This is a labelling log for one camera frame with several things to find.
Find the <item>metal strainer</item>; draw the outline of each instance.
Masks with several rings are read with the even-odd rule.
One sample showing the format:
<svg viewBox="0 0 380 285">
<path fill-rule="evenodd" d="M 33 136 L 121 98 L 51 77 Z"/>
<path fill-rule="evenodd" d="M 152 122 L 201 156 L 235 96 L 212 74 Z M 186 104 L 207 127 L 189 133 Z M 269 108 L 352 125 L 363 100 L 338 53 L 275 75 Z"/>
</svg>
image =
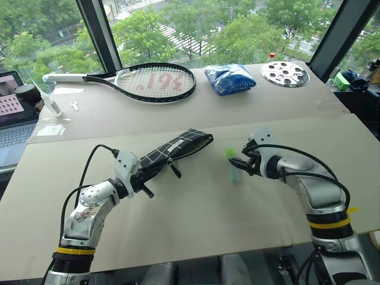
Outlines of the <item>metal strainer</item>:
<svg viewBox="0 0 380 285">
<path fill-rule="evenodd" d="M 268 81 L 284 87 L 307 85 L 309 74 L 299 65 L 286 61 L 274 61 L 261 67 L 261 75 Z"/>
</svg>

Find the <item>green marker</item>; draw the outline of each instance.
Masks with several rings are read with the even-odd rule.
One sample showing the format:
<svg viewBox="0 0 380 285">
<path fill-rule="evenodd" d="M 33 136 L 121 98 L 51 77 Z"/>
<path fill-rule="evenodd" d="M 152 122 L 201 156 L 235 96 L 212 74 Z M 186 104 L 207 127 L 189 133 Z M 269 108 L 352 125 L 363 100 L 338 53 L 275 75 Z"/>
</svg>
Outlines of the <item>green marker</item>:
<svg viewBox="0 0 380 285">
<path fill-rule="evenodd" d="M 240 171 L 234 165 L 229 162 L 228 159 L 231 159 L 232 157 L 235 157 L 235 149 L 233 147 L 227 147 L 226 148 L 226 157 L 227 157 L 227 163 L 228 163 L 228 170 L 230 173 L 230 180 L 233 183 L 240 182 Z"/>
</svg>

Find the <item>laptop keyboard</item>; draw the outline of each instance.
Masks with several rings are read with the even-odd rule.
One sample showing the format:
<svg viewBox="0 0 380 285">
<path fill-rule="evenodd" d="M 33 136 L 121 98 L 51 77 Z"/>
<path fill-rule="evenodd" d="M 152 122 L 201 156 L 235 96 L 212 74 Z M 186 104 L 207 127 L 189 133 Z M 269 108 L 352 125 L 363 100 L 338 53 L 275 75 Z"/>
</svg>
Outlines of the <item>laptop keyboard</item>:
<svg viewBox="0 0 380 285">
<path fill-rule="evenodd" d="M 12 144 L 21 144 L 26 142 L 34 130 L 34 125 L 24 128 L 12 129 L 0 133 L 0 147 L 6 147 Z"/>
</svg>

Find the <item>crosswalk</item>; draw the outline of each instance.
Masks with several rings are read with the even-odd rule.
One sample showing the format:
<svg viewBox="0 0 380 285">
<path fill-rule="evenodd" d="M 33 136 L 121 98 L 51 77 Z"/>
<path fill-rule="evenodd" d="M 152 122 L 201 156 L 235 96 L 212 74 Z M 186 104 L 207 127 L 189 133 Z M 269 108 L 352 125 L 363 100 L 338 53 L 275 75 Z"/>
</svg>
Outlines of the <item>crosswalk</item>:
<svg viewBox="0 0 380 285">
<path fill-rule="evenodd" d="M 120 13 L 118 14 L 117 17 L 115 17 L 118 20 L 123 20 L 125 18 L 128 18 L 131 16 L 131 13 L 137 9 L 141 9 L 146 7 L 147 5 L 150 4 L 155 4 L 158 2 L 163 2 L 165 0 L 146 0 L 146 1 L 141 1 L 136 4 L 130 4 L 130 5 L 125 5 L 120 7 Z M 166 25 L 159 25 L 159 28 L 161 32 L 175 45 L 175 48 L 184 50 L 188 52 L 188 49 L 191 45 L 191 52 L 194 55 L 199 55 L 200 49 L 201 49 L 201 55 L 205 53 L 211 53 L 215 51 L 214 46 L 208 46 L 208 43 L 206 41 L 196 41 L 193 37 L 187 37 L 183 33 L 176 34 L 176 30 L 168 27 Z"/>
<path fill-rule="evenodd" d="M 115 17 L 118 20 L 123 20 L 125 18 L 128 18 L 131 15 L 131 12 L 144 8 L 150 4 L 155 4 L 159 2 L 163 2 L 165 0 L 144 0 L 138 3 L 124 5 L 120 7 L 120 13 L 117 17 Z"/>
<path fill-rule="evenodd" d="M 164 36 L 166 36 L 172 43 L 175 44 L 175 48 L 180 50 L 188 51 L 188 48 L 191 45 L 192 53 L 198 55 L 201 49 L 201 55 L 207 51 L 207 42 L 206 41 L 196 41 L 193 37 L 185 37 L 183 33 L 176 35 L 176 30 L 160 24 L 160 30 Z"/>
</svg>

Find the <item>tennis racket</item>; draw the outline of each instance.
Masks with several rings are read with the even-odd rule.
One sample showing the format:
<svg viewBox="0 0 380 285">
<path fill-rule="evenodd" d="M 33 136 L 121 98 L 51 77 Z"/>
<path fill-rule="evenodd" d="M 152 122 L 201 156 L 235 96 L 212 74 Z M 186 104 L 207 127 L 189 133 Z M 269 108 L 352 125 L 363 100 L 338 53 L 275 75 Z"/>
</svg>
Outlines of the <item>tennis racket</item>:
<svg viewBox="0 0 380 285">
<path fill-rule="evenodd" d="M 115 82 L 106 80 L 116 76 Z M 196 79 L 187 68 L 167 63 L 134 65 L 116 73 L 100 75 L 46 74 L 44 81 L 97 82 L 106 84 L 130 98 L 167 103 L 188 97 L 195 90 Z"/>
</svg>

